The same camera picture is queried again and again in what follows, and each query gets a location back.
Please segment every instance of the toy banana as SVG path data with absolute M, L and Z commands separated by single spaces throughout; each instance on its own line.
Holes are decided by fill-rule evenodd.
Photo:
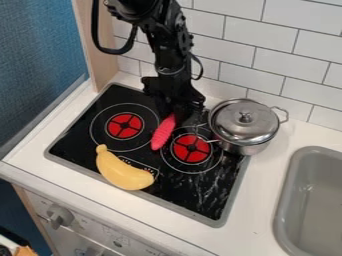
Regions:
M 115 186 L 125 190 L 140 190 L 153 184 L 151 173 L 124 163 L 109 152 L 106 145 L 99 145 L 96 152 L 97 168 Z

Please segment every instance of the red burner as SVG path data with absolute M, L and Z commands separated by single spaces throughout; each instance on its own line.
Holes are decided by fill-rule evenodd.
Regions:
M 143 129 L 141 117 L 130 114 L 118 114 L 107 124 L 108 133 L 116 139 L 131 139 Z
M 195 134 L 178 137 L 172 145 L 172 150 L 178 160 L 189 164 L 202 163 L 211 154 L 210 145 Z

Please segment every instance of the silver pot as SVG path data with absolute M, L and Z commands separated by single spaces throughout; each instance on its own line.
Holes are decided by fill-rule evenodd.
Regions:
M 285 112 L 280 121 L 273 111 Z M 209 126 L 215 141 L 225 151 L 255 155 L 263 151 L 277 134 L 289 113 L 279 107 L 268 107 L 250 99 L 234 99 L 219 103 L 209 113 Z

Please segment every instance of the wooden panel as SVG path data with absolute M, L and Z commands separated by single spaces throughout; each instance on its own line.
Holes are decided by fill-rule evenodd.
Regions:
M 91 38 L 92 0 L 72 0 L 77 26 L 86 55 L 89 75 L 96 91 L 106 86 L 118 71 L 117 57 L 100 52 Z M 99 37 L 101 45 L 115 48 L 112 17 L 100 1 Z
M 55 248 L 53 241 L 51 240 L 51 238 L 49 237 L 48 233 L 46 232 L 46 230 L 44 229 L 44 226 L 42 223 L 40 223 L 40 220 L 38 218 L 38 216 L 36 215 L 36 212 L 33 208 L 33 206 L 31 205 L 31 202 L 29 200 L 29 198 L 27 197 L 25 190 L 17 185 L 12 184 L 15 192 L 17 193 L 17 195 L 19 196 L 21 202 L 23 203 L 23 205 L 25 206 L 27 212 L 30 214 L 33 222 L 36 224 L 38 230 L 40 231 L 40 233 L 42 234 L 42 236 L 44 237 L 46 243 L 49 245 L 52 253 L 54 256 L 61 256 L 57 249 Z

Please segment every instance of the stainless steel sink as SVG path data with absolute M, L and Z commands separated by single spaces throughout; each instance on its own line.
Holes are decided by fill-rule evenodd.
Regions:
M 289 255 L 342 256 L 342 153 L 306 147 L 292 156 L 274 234 Z

